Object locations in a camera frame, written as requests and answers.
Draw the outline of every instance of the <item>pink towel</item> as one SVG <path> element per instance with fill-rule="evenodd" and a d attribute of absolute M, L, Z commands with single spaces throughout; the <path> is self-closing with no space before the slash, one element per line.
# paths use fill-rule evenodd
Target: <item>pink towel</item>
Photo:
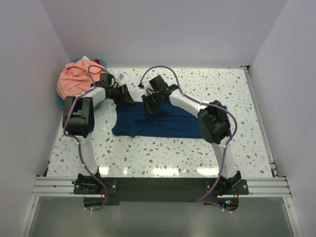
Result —
<path fill-rule="evenodd" d="M 88 67 L 96 65 L 104 68 L 93 61 L 84 61 L 80 59 L 75 63 L 66 64 L 63 72 L 60 74 L 57 82 L 57 93 L 65 100 L 66 96 L 76 96 L 89 90 L 92 85 L 91 78 L 88 75 Z M 100 80 L 101 69 L 90 68 L 91 75 L 94 81 Z"/>

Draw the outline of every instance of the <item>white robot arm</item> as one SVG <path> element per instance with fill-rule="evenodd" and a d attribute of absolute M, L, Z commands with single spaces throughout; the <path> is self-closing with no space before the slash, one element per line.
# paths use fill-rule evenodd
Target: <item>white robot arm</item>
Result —
<path fill-rule="evenodd" d="M 142 96 L 145 113 L 151 114 L 159 109 L 162 103 L 180 107 L 198 118 L 203 138 L 209 142 L 214 150 L 218 165 L 221 166 L 224 158 L 224 149 L 230 136 L 230 123 L 225 112 L 202 104 L 207 101 L 191 100 L 184 96 L 177 85 L 168 86 L 161 76 L 157 76 L 144 85 L 145 94 Z M 220 102 L 212 104 L 222 106 Z M 241 179 L 230 145 L 226 149 L 222 179 L 229 188 L 236 185 Z"/>
<path fill-rule="evenodd" d="M 95 89 L 85 94 L 76 102 L 66 128 L 69 135 L 74 135 L 80 140 L 81 156 L 84 158 L 87 168 L 93 174 L 98 172 L 91 137 L 94 129 L 93 107 L 108 98 L 113 99 L 117 105 L 134 103 L 126 84 L 122 85 L 119 79 L 114 78 L 114 76 L 109 73 L 101 74 L 100 81 L 96 82 Z M 63 126 L 65 126 L 74 99 L 74 96 L 68 96 L 65 99 Z M 90 175 L 84 167 L 82 167 L 79 174 L 84 176 Z"/>

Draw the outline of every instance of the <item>black mounting plate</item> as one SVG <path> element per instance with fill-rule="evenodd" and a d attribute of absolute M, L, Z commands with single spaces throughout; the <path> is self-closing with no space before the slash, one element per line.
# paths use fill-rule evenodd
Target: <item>black mounting plate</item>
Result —
<path fill-rule="evenodd" d="M 100 178 L 107 186 L 107 205 L 119 205 L 121 201 L 143 202 L 193 202 L 203 196 L 214 184 L 216 178 Z M 247 181 L 241 179 L 233 188 L 224 193 L 220 183 L 205 200 L 214 200 L 221 195 L 249 194 Z M 83 187 L 74 189 L 75 195 L 90 195 Z"/>

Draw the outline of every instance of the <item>glass panel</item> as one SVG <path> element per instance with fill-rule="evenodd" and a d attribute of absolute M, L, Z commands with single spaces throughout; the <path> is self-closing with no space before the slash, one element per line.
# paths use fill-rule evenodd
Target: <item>glass panel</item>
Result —
<path fill-rule="evenodd" d="M 81 197 L 39 200 L 31 237 L 293 237 L 282 198 L 240 198 L 233 215 L 201 203 L 122 202 L 84 211 Z"/>

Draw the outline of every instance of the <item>speckled tabletop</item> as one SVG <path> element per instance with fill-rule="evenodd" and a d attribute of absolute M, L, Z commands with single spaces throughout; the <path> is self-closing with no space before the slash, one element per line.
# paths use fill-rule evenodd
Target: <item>speckled tabletop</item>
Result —
<path fill-rule="evenodd" d="M 142 101 L 137 85 L 145 68 L 108 69 L 123 77 L 135 101 Z M 182 89 L 202 100 L 219 100 L 238 121 L 231 142 L 236 164 L 244 178 L 272 177 L 259 123 L 243 69 L 175 69 Z M 161 75 L 175 83 L 167 69 L 154 69 L 147 79 Z M 210 144 L 203 139 L 114 136 L 117 115 L 112 100 L 95 111 L 92 143 L 102 176 L 109 177 L 216 177 L 218 164 Z M 75 141 L 64 137 L 60 125 L 47 176 L 76 177 L 80 170 Z"/>

